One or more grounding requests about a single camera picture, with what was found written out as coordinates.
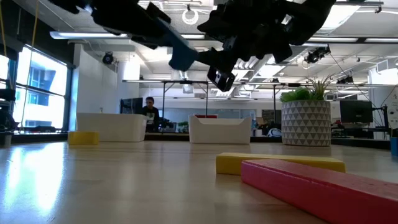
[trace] red foam beam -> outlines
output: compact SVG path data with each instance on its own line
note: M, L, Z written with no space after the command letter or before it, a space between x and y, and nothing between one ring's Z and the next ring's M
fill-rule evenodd
M243 161L242 181L330 223L398 223L398 184L273 159Z

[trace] black monitor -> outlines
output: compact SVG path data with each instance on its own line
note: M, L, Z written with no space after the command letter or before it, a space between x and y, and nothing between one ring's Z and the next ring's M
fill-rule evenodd
M372 102L361 100L341 100L340 115L342 123L372 123Z
M142 113L142 98L124 99L120 100L121 114L141 114Z

